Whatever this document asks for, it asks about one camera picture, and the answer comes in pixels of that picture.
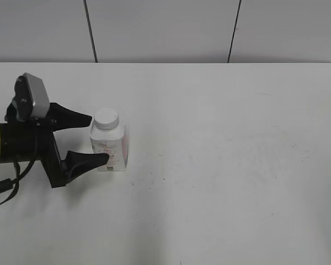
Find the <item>bottle cap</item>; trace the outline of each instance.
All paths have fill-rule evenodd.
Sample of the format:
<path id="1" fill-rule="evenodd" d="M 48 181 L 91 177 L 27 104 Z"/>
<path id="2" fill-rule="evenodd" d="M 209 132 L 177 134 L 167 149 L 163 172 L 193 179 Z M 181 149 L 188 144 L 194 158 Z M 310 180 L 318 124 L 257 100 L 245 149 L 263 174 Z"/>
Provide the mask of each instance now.
<path id="1" fill-rule="evenodd" d="M 103 108 L 94 115 L 94 123 L 98 129 L 109 131 L 119 124 L 119 116 L 113 108 Z"/>

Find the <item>robotic arm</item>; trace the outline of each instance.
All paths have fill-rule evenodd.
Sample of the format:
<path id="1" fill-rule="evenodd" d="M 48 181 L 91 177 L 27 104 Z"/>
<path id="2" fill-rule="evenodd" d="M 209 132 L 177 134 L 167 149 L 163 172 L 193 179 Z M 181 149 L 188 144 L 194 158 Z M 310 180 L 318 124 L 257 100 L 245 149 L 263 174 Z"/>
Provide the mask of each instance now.
<path id="1" fill-rule="evenodd" d="M 54 131 L 88 127 L 92 117 L 50 103 L 41 79 L 25 73 L 15 83 L 15 96 L 0 124 L 0 163 L 13 162 L 16 179 L 0 181 L 0 193 L 13 189 L 2 203 L 12 199 L 19 181 L 40 160 L 52 188 L 63 187 L 78 176 L 105 165 L 106 153 L 82 154 L 68 151 L 61 160 Z M 21 173 L 18 162 L 30 161 Z"/>

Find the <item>white bottle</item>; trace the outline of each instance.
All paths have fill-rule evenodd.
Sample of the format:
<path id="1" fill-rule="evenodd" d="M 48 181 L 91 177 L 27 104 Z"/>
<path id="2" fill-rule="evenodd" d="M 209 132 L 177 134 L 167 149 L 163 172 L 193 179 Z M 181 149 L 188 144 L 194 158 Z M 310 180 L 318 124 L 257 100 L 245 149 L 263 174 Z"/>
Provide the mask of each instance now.
<path id="1" fill-rule="evenodd" d="M 94 153 L 108 153 L 109 160 L 98 171 L 122 171 L 127 165 L 129 140 L 125 121 L 115 109 L 103 108 L 94 115 L 90 142 Z"/>

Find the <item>table surface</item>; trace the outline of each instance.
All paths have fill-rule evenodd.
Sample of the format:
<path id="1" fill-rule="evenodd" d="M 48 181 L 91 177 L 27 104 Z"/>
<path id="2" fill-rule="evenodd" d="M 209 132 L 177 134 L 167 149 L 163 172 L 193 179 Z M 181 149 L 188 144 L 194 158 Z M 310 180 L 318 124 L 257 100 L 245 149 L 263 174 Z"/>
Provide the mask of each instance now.
<path id="1" fill-rule="evenodd" d="M 0 63 L 0 122 L 24 72 L 121 111 L 129 164 L 51 189 L 37 162 L 0 207 L 0 264 L 331 264 L 331 64 Z M 62 157 L 89 131 L 57 132 Z"/>

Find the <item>white wall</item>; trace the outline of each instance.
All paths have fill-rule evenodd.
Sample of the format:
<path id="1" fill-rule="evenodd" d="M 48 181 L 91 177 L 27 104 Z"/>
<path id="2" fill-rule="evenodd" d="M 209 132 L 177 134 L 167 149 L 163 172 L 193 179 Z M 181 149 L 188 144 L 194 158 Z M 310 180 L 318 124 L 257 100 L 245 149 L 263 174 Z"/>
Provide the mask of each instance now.
<path id="1" fill-rule="evenodd" d="M 331 0 L 243 0 L 231 62 L 331 62 Z"/>
<path id="2" fill-rule="evenodd" d="M 101 62 L 227 62 L 238 0 L 89 0 Z"/>
<path id="3" fill-rule="evenodd" d="M 0 61 L 93 62 L 82 0 L 0 0 Z"/>
<path id="4" fill-rule="evenodd" d="M 239 0 L 87 0 L 100 62 L 227 62 Z M 0 0 L 0 61 L 93 62 L 83 0 Z M 331 62 L 331 0 L 243 0 L 230 62 Z"/>

